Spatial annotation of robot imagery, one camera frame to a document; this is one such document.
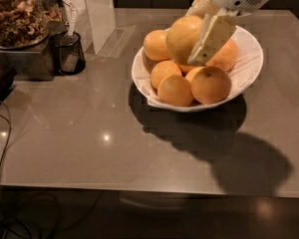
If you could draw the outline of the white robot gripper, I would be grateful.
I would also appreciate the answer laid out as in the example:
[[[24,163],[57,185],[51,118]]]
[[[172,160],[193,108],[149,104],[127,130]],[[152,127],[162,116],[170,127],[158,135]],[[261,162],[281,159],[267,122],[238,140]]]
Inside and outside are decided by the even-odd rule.
[[[243,16],[256,12],[270,0],[194,0],[186,16],[203,18],[199,39],[187,62],[192,66],[205,65],[231,38],[236,30],[236,18],[216,15],[221,9]]]

